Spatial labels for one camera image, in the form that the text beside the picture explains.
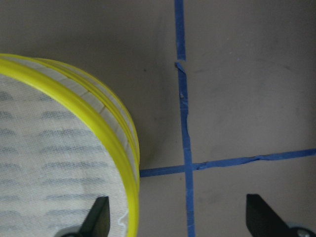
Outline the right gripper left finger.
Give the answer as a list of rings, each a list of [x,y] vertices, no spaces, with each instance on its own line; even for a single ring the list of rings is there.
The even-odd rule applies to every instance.
[[[62,237],[107,237],[110,232],[109,197],[98,197],[78,231],[62,234]]]

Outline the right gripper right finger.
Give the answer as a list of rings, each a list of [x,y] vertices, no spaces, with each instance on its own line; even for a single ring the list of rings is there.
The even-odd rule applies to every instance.
[[[246,226],[253,237],[314,237],[310,229],[288,226],[259,194],[246,195]]]

